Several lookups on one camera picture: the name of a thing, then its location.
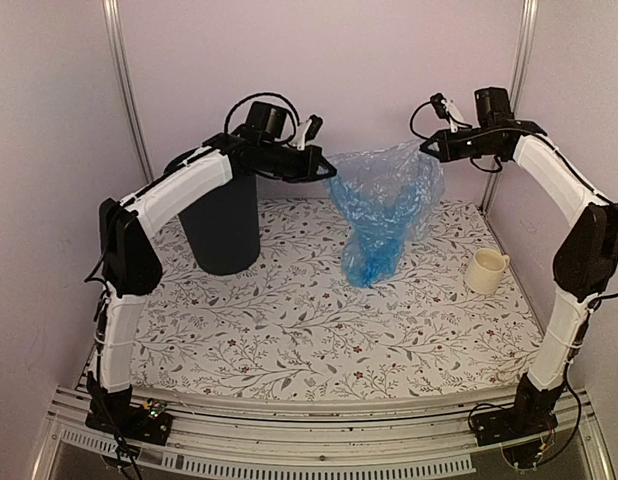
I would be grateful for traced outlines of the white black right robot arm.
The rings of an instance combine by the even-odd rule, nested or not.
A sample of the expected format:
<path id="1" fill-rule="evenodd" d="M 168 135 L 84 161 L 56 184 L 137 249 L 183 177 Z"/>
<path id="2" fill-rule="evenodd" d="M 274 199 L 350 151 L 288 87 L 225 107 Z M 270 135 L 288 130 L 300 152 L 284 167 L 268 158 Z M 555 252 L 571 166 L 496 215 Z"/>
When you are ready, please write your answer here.
<path id="1" fill-rule="evenodd" d="M 618 202 L 592 186 L 544 129 L 514 117 L 506 89 L 479 89 L 474 99 L 478 124 L 471 126 L 443 94 L 431 96 L 428 105 L 448 126 L 424 138 L 421 151 L 442 163 L 476 162 L 484 156 L 497 165 L 514 162 L 555 202 L 570 228 L 553 258 L 551 317 L 512 407 L 489 407 L 468 419 L 478 442 L 486 445 L 556 427 L 554 407 L 569 387 L 568 370 L 582 347 L 589 318 L 612 297 L 606 289 L 618 266 Z"/>

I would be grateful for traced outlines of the blue plastic trash bag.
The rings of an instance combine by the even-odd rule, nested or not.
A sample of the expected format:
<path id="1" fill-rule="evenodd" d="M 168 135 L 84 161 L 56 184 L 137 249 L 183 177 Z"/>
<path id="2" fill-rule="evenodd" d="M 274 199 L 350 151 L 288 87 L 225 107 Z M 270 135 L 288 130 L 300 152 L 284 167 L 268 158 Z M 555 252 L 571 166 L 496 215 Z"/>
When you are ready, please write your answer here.
<path id="1" fill-rule="evenodd" d="M 335 154 L 330 200 L 350 226 L 341 253 L 348 282 L 367 288 L 393 277 L 405 243 L 426 235 L 444 192 L 440 162 L 412 140 L 370 151 Z"/>

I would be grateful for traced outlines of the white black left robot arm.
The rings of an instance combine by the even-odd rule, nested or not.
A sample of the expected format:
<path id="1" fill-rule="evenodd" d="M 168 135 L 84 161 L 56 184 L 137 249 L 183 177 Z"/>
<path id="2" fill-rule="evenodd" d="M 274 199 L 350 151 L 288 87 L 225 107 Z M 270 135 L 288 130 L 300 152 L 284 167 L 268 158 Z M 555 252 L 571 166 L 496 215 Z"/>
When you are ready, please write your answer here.
<path id="1" fill-rule="evenodd" d="M 302 121 L 293 105 L 254 94 L 244 122 L 176 157 L 153 182 L 99 207 L 101 254 L 88 275 L 102 284 L 98 357 L 88 377 L 92 411 L 117 434 L 137 426 L 131 405 L 131 357 L 147 297 L 163 266 L 152 240 L 178 217 L 198 266 L 212 275 L 248 269 L 260 255 L 257 177 L 291 184 L 332 178 L 337 170 L 314 139 L 317 115 Z"/>

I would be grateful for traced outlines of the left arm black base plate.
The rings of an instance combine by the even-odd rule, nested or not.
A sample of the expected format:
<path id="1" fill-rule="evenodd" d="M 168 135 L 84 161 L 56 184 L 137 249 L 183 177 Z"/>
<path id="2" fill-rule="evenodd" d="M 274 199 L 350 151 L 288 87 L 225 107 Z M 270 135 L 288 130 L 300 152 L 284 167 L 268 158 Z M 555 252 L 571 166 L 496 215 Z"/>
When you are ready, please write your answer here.
<path id="1" fill-rule="evenodd" d="M 169 413 L 152 416 L 140 406 L 134 407 L 128 403 L 109 405 L 93 400 L 85 425 L 93 430 L 121 436 L 125 440 L 165 446 L 173 420 Z"/>

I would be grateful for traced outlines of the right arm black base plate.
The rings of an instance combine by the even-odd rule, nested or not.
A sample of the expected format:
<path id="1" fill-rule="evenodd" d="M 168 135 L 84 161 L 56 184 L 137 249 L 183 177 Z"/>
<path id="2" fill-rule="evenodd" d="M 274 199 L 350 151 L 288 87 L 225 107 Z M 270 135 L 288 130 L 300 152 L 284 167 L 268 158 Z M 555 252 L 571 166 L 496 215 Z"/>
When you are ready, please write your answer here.
<path id="1" fill-rule="evenodd" d="M 479 446 L 549 433 L 558 426 L 553 413 L 522 418 L 516 415 L 513 407 L 504 408 L 489 403 L 476 405 L 470 411 L 467 422 Z"/>

